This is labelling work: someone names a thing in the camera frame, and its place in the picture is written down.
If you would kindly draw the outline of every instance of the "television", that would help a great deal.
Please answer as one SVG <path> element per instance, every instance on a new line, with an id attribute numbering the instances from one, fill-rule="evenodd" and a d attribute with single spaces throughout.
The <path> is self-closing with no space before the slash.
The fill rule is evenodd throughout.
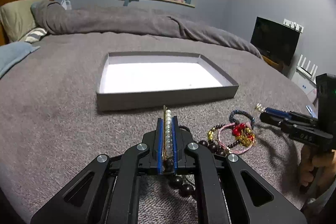
<path id="1" fill-rule="evenodd" d="M 257 17 L 251 44 L 272 61 L 289 66 L 299 36 L 299 32 L 285 25 Z"/>

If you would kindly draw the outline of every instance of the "triangular cutout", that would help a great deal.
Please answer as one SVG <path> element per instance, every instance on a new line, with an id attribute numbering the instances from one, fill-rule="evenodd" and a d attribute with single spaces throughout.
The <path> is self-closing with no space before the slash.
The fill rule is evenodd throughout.
<path id="1" fill-rule="evenodd" d="M 273 195 L 259 184 L 247 171 L 242 171 L 241 176 L 243 177 L 254 206 L 260 207 L 273 200 Z"/>
<path id="2" fill-rule="evenodd" d="M 77 185 L 65 196 L 64 201 L 71 203 L 73 206 L 80 207 L 83 205 L 85 196 L 89 190 L 90 184 L 95 173 L 88 173 Z"/>

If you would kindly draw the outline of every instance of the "striped fabric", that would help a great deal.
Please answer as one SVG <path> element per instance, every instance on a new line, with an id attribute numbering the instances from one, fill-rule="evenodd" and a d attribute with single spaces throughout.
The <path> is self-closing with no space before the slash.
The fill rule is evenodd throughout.
<path id="1" fill-rule="evenodd" d="M 47 31 L 43 28 L 35 28 L 26 34 L 25 42 L 34 43 L 40 41 L 42 37 L 47 34 Z"/>

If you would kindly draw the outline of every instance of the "gray bedspread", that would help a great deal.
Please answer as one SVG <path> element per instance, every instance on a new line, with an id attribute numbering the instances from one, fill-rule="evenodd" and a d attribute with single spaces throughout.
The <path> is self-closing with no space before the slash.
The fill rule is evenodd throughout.
<path id="1" fill-rule="evenodd" d="M 248 51 L 262 58 L 256 47 L 236 35 L 174 15 L 148 13 L 147 10 L 125 7 L 64 10 L 54 1 L 41 1 L 32 6 L 31 11 L 36 23 L 51 34 L 90 32 L 151 34 L 217 44 Z"/>
<path id="2" fill-rule="evenodd" d="M 300 145 L 262 124 L 254 107 L 262 103 L 307 113 L 309 102 L 255 55 L 181 38 L 114 32 L 50 35 L 39 44 L 0 80 L 0 187 L 26 222 L 98 154 L 119 155 L 155 128 L 161 108 L 96 110 L 100 64 L 107 52 L 117 51 L 196 52 L 225 70 L 240 84 L 233 99 L 173 106 L 172 113 L 197 141 L 213 125 L 227 122 L 233 109 L 253 114 L 257 143 L 242 158 L 302 206 L 296 182 Z M 165 178 L 142 178 L 140 194 L 139 223 L 197 223 L 195 201 L 181 198 Z"/>

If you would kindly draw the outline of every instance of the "gray box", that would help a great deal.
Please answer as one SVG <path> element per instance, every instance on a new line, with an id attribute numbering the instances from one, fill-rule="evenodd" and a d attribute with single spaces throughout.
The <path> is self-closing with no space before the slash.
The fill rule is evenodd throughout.
<path id="1" fill-rule="evenodd" d="M 239 85 L 201 54 L 110 52 L 97 85 L 98 111 L 174 106 L 233 98 Z"/>

